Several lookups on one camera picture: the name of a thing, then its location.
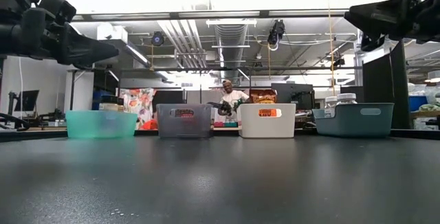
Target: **man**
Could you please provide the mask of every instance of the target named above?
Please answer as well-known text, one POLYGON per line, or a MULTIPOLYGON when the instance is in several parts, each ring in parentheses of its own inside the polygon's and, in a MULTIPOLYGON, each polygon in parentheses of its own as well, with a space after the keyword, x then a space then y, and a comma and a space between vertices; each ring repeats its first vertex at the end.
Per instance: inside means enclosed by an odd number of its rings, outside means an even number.
MULTIPOLYGON (((225 89, 225 95, 223 95, 223 97, 220 100, 221 104, 227 102, 233 108, 234 104, 236 104, 239 100, 242 100, 243 102, 247 102, 249 99, 249 96, 246 93, 243 93, 242 91, 233 90, 232 83, 230 80, 223 81, 223 88, 225 89)), ((228 112, 219 109, 218 114, 222 116, 227 116, 228 112)), ((237 114, 234 111, 232 112, 232 116, 227 118, 230 121, 237 122, 237 114)))

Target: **white shirt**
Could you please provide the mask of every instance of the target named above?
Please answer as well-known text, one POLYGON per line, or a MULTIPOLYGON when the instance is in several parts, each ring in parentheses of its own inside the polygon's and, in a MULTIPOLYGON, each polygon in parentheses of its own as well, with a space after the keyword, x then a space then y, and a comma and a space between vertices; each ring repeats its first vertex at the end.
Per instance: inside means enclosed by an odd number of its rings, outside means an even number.
MULTIPOLYGON (((232 108, 234 108, 234 104, 236 104, 239 100, 246 101, 248 98, 249 96, 246 93, 232 90, 231 93, 225 93, 225 95, 221 98, 220 103, 227 102, 232 108)), ((233 111, 231 116, 226 116, 226 119, 230 122, 238 122, 237 113, 233 111)))

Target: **dark gray table surface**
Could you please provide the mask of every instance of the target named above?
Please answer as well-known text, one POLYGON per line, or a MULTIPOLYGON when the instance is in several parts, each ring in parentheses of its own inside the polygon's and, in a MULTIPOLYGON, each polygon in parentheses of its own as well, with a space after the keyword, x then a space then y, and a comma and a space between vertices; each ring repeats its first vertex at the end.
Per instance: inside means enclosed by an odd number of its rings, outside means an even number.
POLYGON ((439 208, 437 141, 136 137, 0 144, 1 224, 437 224, 439 208))

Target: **blue-gray plastic bin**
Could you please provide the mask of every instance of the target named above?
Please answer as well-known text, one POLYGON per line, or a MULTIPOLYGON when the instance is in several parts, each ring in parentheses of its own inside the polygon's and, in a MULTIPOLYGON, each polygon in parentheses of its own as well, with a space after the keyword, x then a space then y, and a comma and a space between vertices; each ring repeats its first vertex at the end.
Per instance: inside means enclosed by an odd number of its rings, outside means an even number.
POLYGON ((391 131, 393 103, 343 104, 334 117, 324 117, 324 110, 314 109, 320 135, 338 137, 386 137, 391 131))
POLYGON ((207 138, 211 132, 210 104, 158 104, 157 129, 161 138, 207 138))

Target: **plastic bin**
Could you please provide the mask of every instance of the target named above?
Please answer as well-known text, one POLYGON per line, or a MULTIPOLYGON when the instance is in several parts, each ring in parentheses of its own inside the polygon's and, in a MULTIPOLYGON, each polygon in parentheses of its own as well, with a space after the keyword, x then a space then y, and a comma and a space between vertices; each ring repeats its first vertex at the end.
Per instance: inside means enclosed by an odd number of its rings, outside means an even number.
POLYGON ((338 137, 386 137, 391 131, 393 103, 343 104, 334 117, 324 117, 324 110, 314 109, 320 135, 338 137))
POLYGON ((243 138, 292 138, 296 104, 242 104, 239 107, 243 138))
POLYGON ((210 104, 158 104, 157 124, 163 138, 211 136, 210 104))
POLYGON ((116 138, 133 136, 138 115, 118 111, 67 111, 70 138, 116 138))
POLYGON ((426 96, 410 96, 410 111, 418 111, 419 107, 428 103, 426 96))

